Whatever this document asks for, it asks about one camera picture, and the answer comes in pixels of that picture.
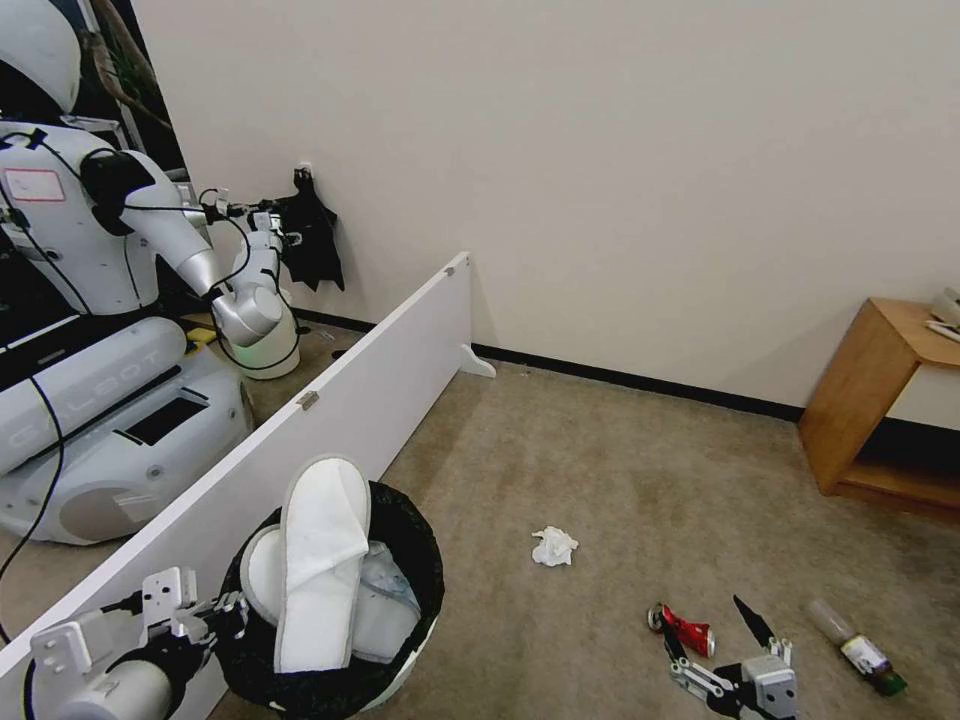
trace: object on shelf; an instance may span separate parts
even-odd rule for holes
[[[836,610],[817,598],[807,606],[813,624],[836,645],[844,657],[881,695],[896,695],[907,687],[906,681],[894,672],[893,665],[880,649],[857,633]]]
[[[669,625],[677,639],[691,650],[707,658],[712,658],[716,653],[717,642],[709,624],[684,620],[664,603],[657,603],[647,610],[647,625],[651,630],[662,633],[665,624]]]
[[[954,342],[960,342],[960,328],[956,325],[938,322],[937,320],[927,320],[924,325],[933,330],[937,335],[943,335]]]
[[[933,299],[930,314],[945,325],[960,326],[960,293],[953,288],[944,288]]]

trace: black cloth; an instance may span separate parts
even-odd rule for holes
[[[276,628],[251,610],[244,636],[219,639],[215,647],[227,684],[240,697],[259,705],[272,701],[286,708],[279,714],[288,720],[348,718],[386,690],[410,653],[423,643],[443,602],[440,549],[432,528],[410,498],[376,482],[370,483],[370,496],[369,538],[390,548],[420,603],[420,622],[413,633],[389,664],[351,658],[340,670],[275,674]],[[279,522],[278,508],[250,537]],[[240,590],[240,560],[246,544],[230,563],[221,593]]]
[[[317,196],[309,170],[294,170],[293,184],[296,195],[261,202],[261,206],[280,214],[284,233],[297,232],[302,238],[299,245],[288,245],[283,250],[290,279],[306,283],[314,292],[321,280],[332,280],[343,290],[343,269],[334,243],[339,218]]]

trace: metal bracket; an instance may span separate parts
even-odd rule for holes
[[[297,398],[297,405],[299,405],[304,410],[309,410],[313,407],[313,404],[320,399],[320,396],[317,395],[316,390],[307,390],[303,395]]]

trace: wooden shelf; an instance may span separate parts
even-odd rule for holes
[[[960,479],[933,468],[857,460],[844,474],[841,484],[960,510]]]
[[[921,365],[960,370],[960,343],[924,325],[930,307],[869,298],[837,348],[800,420],[810,468],[825,495],[960,520],[955,434],[873,437]]]

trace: white partition board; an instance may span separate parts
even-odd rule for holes
[[[460,253],[297,398],[184,492],[69,594],[0,651],[0,720],[19,720],[29,638],[138,589],[172,565],[197,571],[214,597],[227,566],[287,485],[320,454],[349,458],[378,480],[460,369],[488,377],[470,352],[470,255]],[[306,409],[297,399],[314,391]],[[194,679],[175,720],[206,717],[226,685],[215,660]]]

